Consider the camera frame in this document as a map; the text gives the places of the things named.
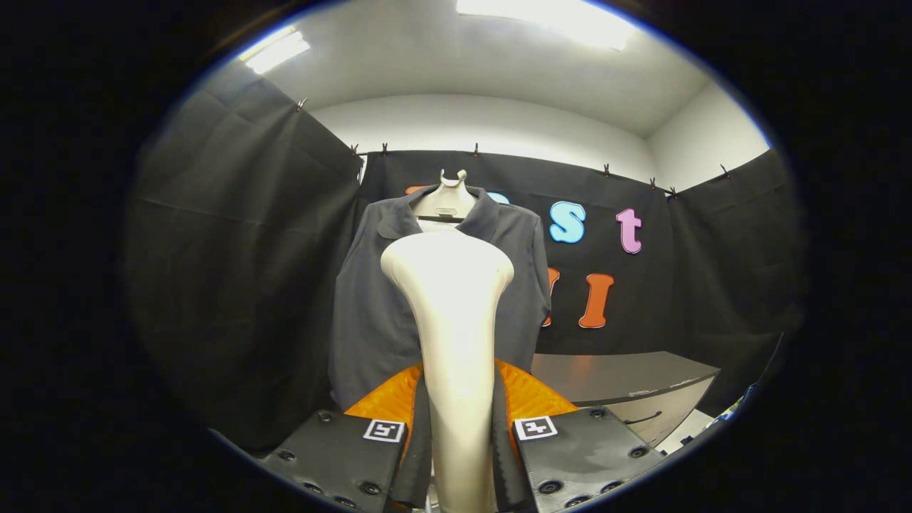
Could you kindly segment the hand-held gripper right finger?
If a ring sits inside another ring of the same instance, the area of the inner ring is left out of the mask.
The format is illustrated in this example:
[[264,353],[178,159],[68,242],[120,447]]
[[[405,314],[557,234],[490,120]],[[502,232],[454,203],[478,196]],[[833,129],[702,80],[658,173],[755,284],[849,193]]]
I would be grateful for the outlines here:
[[498,512],[560,512],[638,480],[663,455],[606,407],[579,409],[496,361],[492,465]]

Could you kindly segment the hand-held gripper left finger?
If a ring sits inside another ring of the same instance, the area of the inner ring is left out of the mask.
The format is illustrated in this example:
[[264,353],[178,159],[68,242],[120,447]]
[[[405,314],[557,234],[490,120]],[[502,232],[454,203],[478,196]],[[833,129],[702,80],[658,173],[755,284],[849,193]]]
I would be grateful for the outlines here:
[[348,411],[317,411],[260,463],[306,493],[348,509],[423,509],[431,478],[423,365],[400,371]]

